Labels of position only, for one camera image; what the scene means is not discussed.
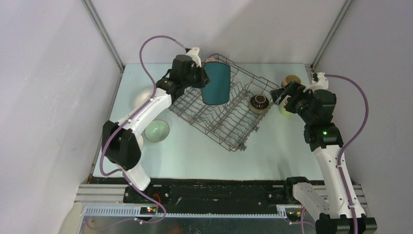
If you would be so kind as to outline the brown patterned bowl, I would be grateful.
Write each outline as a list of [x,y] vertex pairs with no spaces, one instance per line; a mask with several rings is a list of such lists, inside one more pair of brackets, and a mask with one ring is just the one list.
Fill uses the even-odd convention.
[[250,98],[248,107],[255,114],[264,114],[270,105],[269,99],[263,94],[257,94]]

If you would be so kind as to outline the white ceramic plate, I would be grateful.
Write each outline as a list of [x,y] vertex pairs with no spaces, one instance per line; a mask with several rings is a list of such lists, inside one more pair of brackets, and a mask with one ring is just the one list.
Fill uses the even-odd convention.
[[130,107],[131,109],[135,109],[139,107],[143,102],[146,101],[148,97],[150,97],[153,93],[153,88],[145,87],[141,89],[137,89],[132,92],[130,97]]

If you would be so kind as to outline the pink ceramic mug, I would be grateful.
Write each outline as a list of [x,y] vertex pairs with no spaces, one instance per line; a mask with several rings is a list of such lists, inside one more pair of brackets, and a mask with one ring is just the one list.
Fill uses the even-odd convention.
[[205,63],[209,63],[209,62],[217,62],[218,60],[216,59],[216,58],[214,58],[214,57],[208,57],[206,60],[205,60]]

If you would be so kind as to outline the teal square plate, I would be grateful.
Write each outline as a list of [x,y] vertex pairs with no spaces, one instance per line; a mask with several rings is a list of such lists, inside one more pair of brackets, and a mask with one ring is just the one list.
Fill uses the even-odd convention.
[[202,89],[202,100],[207,105],[222,105],[229,102],[231,68],[221,62],[207,62],[204,65],[210,82]]

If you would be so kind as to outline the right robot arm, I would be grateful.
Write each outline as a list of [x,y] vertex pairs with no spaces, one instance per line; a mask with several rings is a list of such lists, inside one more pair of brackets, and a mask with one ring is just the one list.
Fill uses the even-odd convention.
[[375,233],[376,220],[366,215],[354,191],[341,133],[332,122],[336,95],[325,89],[313,91],[294,81],[270,94],[276,105],[286,100],[285,110],[305,123],[304,140],[319,164],[327,191],[324,199],[302,180],[284,189],[285,201],[299,201],[314,219],[318,234]]

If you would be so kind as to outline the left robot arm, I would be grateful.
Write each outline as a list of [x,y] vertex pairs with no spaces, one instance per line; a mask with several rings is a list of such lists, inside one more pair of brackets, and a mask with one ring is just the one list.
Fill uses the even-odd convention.
[[108,120],[103,125],[101,156],[118,167],[127,182],[136,189],[135,197],[142,203],[152,201],[154,190],[149,186],[150,177],[141,163],[138,138],[188,87],[204,88],[209,82],[201,59],[194,51],[177,55],[171,69],[156,82],[154,91],[140,106],[119,121]]

